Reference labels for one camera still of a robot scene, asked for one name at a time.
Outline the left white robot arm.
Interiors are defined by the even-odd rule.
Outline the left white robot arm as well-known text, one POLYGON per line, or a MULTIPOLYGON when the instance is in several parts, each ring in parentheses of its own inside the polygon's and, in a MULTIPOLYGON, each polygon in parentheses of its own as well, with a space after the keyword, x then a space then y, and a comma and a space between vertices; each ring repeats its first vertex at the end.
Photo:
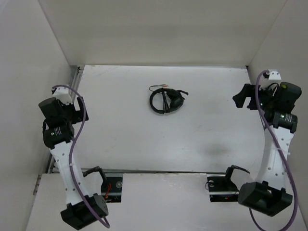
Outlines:
POLYGON ((38 105, 45 116, 42 131, 44 144, 54 157, 64 182, 66 209, 61 211, 61 218, 75 230, 96 221, 110 228, 106 219, 109 212, 104 196, 87 185, 77 158, 73 155, 80 135, 75 133, 73 125, 84 124, 88 119, 83 99, 79 98, 78 103, 81 106, 78 111, 73 104, 65 105, 55 97, 38 105))

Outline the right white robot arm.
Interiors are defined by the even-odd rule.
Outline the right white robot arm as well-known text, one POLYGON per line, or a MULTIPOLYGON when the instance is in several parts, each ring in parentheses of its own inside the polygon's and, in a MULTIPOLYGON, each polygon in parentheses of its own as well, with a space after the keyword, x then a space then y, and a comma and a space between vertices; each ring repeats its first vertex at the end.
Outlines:
POLYGON ((267 122, 264 126, 265 147, 261 167, 253 182, 240 185, 240 177, 233 173, 239 166, 227 168, 223 184, 228 191, 239 190, 238 203, 250 209, 273 217, 287 208, 293 196, 285 189, 286 167, 282 158, 288 156, 289 144, 296 132, 297 116, 291 111, 301 96, 299 86, 281 82, 272 88, 268 86, 255 91, 255 85, 244 84, 242 90, 233 96, 236 107, 242 108, 247 97, 251 110, 261 109, 267 122))

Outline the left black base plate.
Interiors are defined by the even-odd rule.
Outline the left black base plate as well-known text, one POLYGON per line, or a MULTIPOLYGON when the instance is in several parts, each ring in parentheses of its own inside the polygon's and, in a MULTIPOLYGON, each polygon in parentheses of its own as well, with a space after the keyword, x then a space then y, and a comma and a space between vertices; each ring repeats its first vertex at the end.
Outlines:
POLYGON ((101 185, 101 194, 107 203, 121 203, 123 177, 120 175, 108 175, 106 182, 101 185))

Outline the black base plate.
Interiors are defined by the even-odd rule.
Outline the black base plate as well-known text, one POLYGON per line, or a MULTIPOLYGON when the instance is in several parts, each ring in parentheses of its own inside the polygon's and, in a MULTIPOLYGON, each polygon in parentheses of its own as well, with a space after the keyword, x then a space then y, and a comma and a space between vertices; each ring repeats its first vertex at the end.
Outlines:
POLYGON ((107 203, 121 203, 123 177, 120 175, 108 175, 106 182, 101 185, 101 194, 107 203))
POLYGON ((239 189, 223 174, 207 175, 205 188, 209 192, 210 202, 238 202, 239 189))

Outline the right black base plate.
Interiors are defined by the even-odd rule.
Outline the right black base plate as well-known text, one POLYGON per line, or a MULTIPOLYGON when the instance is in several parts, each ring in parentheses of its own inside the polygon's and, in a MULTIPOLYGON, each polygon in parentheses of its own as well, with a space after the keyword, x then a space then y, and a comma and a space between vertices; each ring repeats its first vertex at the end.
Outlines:
POLYGON ((205 188, 209 192, 210 202, 238 202, 239 189, 223 174, 207 175, 205 188))

